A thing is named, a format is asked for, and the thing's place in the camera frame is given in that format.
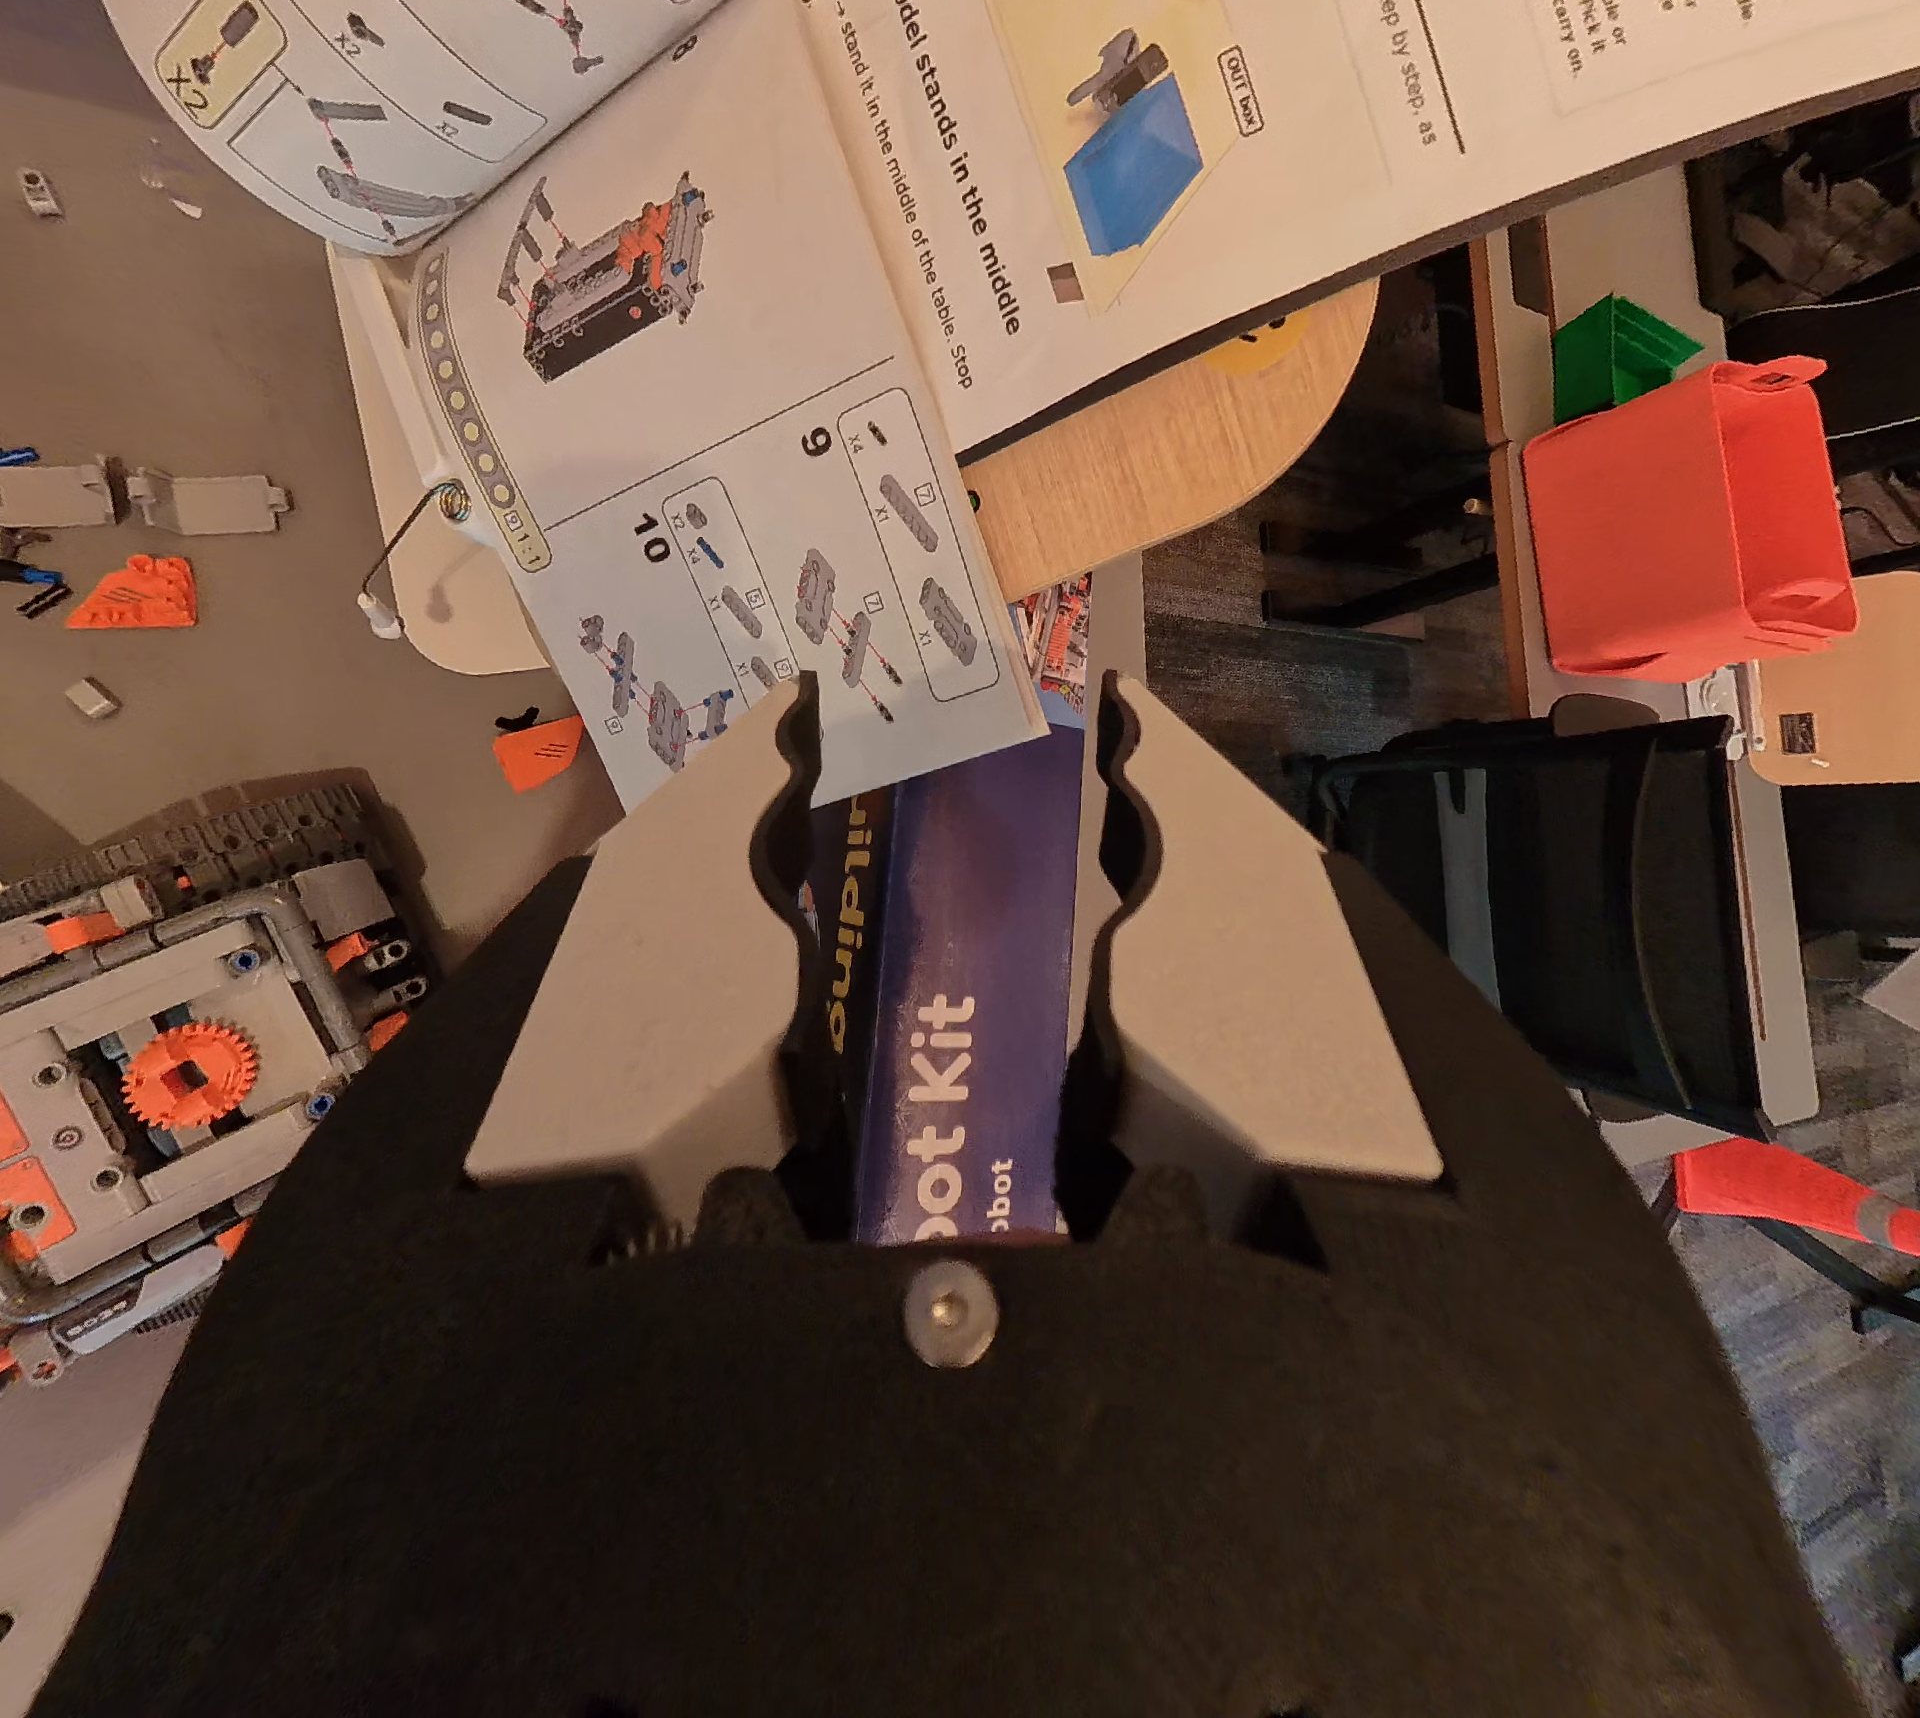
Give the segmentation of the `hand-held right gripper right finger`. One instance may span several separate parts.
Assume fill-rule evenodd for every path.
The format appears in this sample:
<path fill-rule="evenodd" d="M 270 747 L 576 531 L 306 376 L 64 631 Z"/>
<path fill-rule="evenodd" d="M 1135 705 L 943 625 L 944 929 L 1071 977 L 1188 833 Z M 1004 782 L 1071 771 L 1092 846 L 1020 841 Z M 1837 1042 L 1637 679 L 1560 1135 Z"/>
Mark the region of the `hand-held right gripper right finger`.
<path fill-rule="evenodd" d="M 1083 1233 L 1172 1171 L 1202 1230 L 1263 1239 L 1285 1179 L 1430 1188 L 1444 1158 L 1329 854 L 1143 678 L 1102 675 L 1083 1028 Z"/>

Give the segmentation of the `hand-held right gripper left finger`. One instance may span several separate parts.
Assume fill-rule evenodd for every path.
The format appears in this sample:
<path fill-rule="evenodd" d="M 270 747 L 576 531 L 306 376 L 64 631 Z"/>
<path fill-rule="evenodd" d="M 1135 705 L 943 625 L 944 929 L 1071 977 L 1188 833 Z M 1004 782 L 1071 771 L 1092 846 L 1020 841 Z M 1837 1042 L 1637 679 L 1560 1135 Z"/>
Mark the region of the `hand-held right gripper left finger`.
<path fill-rule="evenodd" d="M 693 1226 L 712 1177 L 828 1141 L 803 912 L 820 764 L 805 672 L 597 841 L 469 1147 L 473 1182 L 625 1177 Z"/>

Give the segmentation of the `grey orange tracked toy robot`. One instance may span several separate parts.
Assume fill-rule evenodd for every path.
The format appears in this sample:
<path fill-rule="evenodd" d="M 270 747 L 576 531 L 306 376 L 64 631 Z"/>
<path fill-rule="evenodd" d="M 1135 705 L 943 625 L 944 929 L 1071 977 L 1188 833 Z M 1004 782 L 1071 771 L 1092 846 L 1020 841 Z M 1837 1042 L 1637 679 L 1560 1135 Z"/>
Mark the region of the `grey orange tracked toy robot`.
<path fill-rule="evenodd" d="M 438 965 L 346 771 L 181 799 L 4 888 L 2 1371 L 197 1316 Z"/>

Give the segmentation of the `building instruction booklet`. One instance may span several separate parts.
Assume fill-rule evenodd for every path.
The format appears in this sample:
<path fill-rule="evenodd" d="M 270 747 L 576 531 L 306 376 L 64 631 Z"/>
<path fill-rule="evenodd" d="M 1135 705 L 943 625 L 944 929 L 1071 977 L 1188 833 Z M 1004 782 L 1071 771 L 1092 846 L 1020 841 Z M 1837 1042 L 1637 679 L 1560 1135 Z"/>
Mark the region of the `building instruction booklet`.
<path fill-rule="evenodd" d="M 622 802 L 812 679 L 817 795 L 1047 735 L 801 0 L 103 0 L 211 169 L 406 265 L 400 417 Z"/>

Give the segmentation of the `orange toy cone part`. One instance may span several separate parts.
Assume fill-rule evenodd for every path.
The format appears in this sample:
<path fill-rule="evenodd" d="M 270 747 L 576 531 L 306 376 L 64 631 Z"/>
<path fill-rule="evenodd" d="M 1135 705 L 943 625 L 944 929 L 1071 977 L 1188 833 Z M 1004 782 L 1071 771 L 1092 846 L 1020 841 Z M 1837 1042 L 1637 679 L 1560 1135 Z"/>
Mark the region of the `orange toy cone part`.
<path fill-rule="evenodd" d="M 493 758 L 515 793 L 533 793 L 573 767 L 584 739 L 580 713 L 546 718 L 531 705 L 494 719 Z"/>

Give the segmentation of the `blue robot kit box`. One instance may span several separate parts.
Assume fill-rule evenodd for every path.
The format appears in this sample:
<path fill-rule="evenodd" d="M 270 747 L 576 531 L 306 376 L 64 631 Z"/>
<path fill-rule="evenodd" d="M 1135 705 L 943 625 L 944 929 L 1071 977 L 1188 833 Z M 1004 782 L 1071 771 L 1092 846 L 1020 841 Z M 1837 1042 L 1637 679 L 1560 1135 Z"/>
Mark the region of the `blue robot kit box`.
<path fill-rule="evenodd" d="M 812 813 L 812 1047 L 847 1107 L 859 1243 L 1059 1226 L 1092 607 L 1092 573 L 1014 605 L 1044 735 Z"/>

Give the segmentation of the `white book stand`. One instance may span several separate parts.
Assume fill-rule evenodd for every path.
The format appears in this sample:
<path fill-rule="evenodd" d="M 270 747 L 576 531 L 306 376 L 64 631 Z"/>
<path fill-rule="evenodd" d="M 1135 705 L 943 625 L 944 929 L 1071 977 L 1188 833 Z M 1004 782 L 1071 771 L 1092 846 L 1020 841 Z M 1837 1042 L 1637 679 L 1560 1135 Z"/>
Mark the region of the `white book stand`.
<path fill-rule="evenodd" d="M 375 588 L 406 640 L 446 672 L 548 670 L 478 491 L 461 519 L 438 501 L 436 488 L 464 472 L 418 390 L 411 332 L 418 261 L 336 243 L 325 251 L 380 534 L 394 544 Z"/>

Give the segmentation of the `orange traffic cone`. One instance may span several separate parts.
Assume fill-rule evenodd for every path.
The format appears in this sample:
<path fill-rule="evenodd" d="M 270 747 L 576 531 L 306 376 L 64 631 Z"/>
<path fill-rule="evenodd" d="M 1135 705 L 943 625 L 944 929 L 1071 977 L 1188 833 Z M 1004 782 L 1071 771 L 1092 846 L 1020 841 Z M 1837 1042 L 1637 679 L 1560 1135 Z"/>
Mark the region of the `orange traffic cone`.
<path fill-rule="evenodd" d="M 1919 1209 L 1778 1143 L 1726 1138 L 1672 1155 L 1681 1212 L 1769 1221 L 1919 1258 Z"/>

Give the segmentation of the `orange plastic object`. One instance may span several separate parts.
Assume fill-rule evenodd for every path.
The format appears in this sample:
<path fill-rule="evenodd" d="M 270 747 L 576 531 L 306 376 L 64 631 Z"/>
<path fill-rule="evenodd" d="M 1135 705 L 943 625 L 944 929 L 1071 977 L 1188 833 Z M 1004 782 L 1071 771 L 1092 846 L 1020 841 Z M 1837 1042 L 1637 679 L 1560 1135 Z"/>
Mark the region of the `orange plastic object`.
<path fill-rule="evenodd" d="M 1824 369 L 1721 360 L 1525 446 L 1556 672 L 1684 684 L 1859 630 Z"/>

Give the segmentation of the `orange ribbed toy wedge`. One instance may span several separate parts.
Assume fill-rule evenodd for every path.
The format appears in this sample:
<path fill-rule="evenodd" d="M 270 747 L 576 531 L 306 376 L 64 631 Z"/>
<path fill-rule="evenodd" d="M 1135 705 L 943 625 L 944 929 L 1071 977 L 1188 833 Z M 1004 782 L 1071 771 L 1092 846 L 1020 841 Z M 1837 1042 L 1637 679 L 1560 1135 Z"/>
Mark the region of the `orange ribbed toy wedge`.
<path fill-rule="evenodd" d="M 200 620 L 194 566 L 181 554 L 133 554 L 74 603 L 69 630 L 192 630 Z"/>

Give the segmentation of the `small wooden board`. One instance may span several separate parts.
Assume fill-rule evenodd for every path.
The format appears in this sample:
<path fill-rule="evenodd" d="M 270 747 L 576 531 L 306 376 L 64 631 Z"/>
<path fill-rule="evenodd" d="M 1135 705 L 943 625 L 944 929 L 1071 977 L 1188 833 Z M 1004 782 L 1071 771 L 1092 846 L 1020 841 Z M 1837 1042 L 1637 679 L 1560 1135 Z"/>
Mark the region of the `small wooden board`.
<path fill-rule="evenodd" d="M 1753 767 L 1778 788 L 1919 782 L 1919 573 L 1855 583 L 1857 630 L 1759 660 Z"/>

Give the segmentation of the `round yellow sticker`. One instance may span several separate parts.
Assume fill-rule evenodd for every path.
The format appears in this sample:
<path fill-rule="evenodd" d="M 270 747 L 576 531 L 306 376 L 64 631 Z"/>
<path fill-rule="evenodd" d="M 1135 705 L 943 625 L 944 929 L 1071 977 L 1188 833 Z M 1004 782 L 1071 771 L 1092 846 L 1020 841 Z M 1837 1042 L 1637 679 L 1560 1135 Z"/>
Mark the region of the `round yellow sticker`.
<path fill-rule="evenodd" d="M 1202 352 L 1202 364 L 1234 380 L 1261 376 L 1282 364 L 1308 339 L 1321 313 L 1323 309 L 1319 306 L 1304 306 L 1247 330 L 1237 338 L 1227 338 Z"/>

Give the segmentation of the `pale grey toy panel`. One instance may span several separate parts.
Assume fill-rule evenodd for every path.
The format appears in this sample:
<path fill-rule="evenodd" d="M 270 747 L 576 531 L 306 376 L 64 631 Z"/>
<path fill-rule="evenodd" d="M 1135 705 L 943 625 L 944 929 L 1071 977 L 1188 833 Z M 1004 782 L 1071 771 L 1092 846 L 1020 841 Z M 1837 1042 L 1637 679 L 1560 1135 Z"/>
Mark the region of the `pale grey toy panel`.
<path fill-rule="evenodd" d="M 4 463 L 0 481 L 7 530 L 111 528 L 124 516 L 124 498 L 111 457 Z"/>
<path fill-rule="evenodd" d="M 131 511 L 175 538 L 275 536 L 293 496 L 263 474 L 176 476 L 137 468 L 124 476 Z"/>

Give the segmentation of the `green plastic bin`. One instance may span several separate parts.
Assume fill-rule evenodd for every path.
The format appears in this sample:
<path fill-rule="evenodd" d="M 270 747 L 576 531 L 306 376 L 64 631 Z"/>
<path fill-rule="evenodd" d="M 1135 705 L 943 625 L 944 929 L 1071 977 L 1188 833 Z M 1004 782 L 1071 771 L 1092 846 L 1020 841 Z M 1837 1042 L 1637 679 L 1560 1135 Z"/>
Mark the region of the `green plastic bin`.
<path fill-rule="evenodd" d="M 1550 335 L 1553 422 L 1618 410 L 1676 380 L 1704 343 L 1621 291 L 1609 291 Z"/>

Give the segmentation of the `white printed task sheet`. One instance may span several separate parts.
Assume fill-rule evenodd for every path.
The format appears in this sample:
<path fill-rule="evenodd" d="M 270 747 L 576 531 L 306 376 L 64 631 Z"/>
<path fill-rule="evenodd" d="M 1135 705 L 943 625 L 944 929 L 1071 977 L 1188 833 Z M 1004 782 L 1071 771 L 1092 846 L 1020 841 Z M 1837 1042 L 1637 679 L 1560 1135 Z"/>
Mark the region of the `white printed task sheet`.
<path fill-rule="evenodd" d="M 1919 57 L 1919 0 L 799 7 L 961 453 Z"/>

